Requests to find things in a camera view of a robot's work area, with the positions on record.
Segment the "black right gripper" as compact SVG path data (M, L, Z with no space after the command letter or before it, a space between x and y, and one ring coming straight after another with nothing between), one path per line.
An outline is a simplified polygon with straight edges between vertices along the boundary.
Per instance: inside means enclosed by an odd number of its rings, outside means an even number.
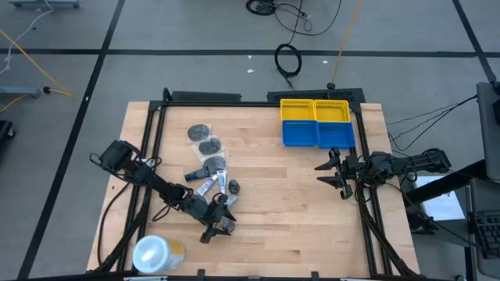
M330 159L328 162L319 165L315 170L337 169L334 176L319 176L316 179L340 189L342 200L347 200L353 195L351 185L348 180L357 180L360 170L360 164L357 154L347 155L344 160L340 159L340 150L338 147L332 147L330 150Z

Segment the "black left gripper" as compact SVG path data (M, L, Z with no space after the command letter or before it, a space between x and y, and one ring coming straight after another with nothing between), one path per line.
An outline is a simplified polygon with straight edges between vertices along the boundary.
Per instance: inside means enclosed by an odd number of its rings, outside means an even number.
M217 227L217 224L222 222L224 218L236 222L236 218L230 213L226 201L227 195L221 193L216 194L210 203L207 203L206 199L199 195L193 195L190 198L190 215L206 226L206 230L200 237L202 244L208 244L217 235L230 236L229 230Z

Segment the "white blue sachet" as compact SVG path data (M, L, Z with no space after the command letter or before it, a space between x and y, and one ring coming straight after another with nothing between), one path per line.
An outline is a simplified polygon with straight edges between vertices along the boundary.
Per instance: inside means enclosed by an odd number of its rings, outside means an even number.
M204 197L207 192L212 188L213 184L218 180L218 176L217 175L213 175L211 177L209 177L197 190L196 190L196 193L201 196L201 197Z

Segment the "dark navy tube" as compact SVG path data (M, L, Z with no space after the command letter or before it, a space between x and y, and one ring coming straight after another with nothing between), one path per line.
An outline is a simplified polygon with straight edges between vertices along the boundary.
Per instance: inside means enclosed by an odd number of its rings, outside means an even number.
M200 180L206 178L206 173L203 169L196 170L192 173L188 173L184 176L186 182L190 182L193 180Z

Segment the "black puff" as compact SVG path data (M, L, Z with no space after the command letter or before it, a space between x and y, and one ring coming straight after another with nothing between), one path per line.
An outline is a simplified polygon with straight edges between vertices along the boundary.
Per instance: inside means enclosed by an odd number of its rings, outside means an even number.
M222 150L222 143L217 137L209 137L198 144L198 151L202 155L214 155Z
M208 138L211 134L211 126L207 124L196 124L187 130L187 138L190 142L199 142Z
M219 155L207 158L202 165L202 171L205 176L212 176L219 170L225 170L226 168L226 159Z

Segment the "blue plastic basket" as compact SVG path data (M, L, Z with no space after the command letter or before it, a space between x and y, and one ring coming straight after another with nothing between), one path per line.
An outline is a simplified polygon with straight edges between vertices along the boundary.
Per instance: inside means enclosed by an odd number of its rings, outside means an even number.
M317 121L283 120L282 141L287 147L312 147L318 145Z
M355 135L351 123L317 123L318 145L320 148L349 149L355 147Z

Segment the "white yellow wipes canister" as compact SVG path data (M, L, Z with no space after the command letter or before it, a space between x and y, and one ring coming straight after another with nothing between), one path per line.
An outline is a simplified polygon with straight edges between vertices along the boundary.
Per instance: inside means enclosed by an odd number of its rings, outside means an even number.
M132 264L141 273L153 274L179 268L184 258L184 245L179 240L149 235L134 246Z

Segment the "black perforated box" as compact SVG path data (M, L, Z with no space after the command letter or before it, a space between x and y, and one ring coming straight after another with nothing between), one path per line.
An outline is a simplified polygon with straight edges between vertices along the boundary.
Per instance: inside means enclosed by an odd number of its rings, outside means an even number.
M355 103L366 102L362 88L323 89L307 91L270 91L267 94L268 102L279 102L283 98L346 100L348 102Z

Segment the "white sheet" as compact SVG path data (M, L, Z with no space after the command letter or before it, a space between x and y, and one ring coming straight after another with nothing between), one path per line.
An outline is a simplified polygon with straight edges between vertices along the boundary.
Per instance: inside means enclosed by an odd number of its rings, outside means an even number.
M437 222L457 221L466 218L455 191L424 201L421 206L424 212Z

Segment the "black desk leg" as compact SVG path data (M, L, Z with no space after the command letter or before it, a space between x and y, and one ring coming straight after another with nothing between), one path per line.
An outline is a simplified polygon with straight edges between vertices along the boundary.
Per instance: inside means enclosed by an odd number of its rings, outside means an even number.
M474 162L458 171L427 183L406 193L405 205L410 208L409 222L411 233L417 235L442 234L444 227L457 234L467 234L469 214L500 210L500 183L495 182L488 174L489 169L484 160ZM420 205L441 195L459 193L459 213L462 219L446 219L443 222L431 222L417 212Z

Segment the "black flat box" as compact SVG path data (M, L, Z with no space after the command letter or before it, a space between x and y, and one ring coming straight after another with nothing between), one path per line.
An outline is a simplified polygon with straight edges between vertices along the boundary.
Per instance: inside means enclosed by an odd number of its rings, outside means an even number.
M199 92L199 91L174 91L171 94L174 101L229 101L240 102L240 94L231 93L214 93L214 92Z

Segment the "grey panel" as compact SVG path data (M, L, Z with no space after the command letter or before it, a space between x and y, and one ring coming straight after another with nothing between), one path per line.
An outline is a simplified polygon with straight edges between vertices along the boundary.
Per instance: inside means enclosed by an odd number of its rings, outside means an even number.
M496 103L500 105L500 95L491 83L480 82L476 89L486 172L490 179L500 182L500 124L494 108Z

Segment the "black laptop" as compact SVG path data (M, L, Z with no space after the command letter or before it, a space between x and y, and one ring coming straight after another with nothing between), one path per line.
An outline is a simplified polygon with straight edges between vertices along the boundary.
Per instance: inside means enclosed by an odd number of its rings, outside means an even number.
M470 228L477 245L477 268L500 280L500 183L470 181Z

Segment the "black cart wheel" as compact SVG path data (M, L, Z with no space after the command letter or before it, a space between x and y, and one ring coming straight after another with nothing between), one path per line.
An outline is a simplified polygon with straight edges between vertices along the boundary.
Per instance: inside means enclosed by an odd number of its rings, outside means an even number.
M7 120L0 120L0 140L12 139L16 136L13 123Z

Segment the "grey table foot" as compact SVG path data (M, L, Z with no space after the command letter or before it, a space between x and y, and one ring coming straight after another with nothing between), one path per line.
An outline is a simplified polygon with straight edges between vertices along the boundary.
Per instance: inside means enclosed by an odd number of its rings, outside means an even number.
M50 9L57 5L65 5L75 9L80 8L79 0L8 0L8 3L17 8L25 5L46 6Z
M27 95L32 98L38 98L41 95L41 91L36 87L16 87L0 85L0 94L17 96Z

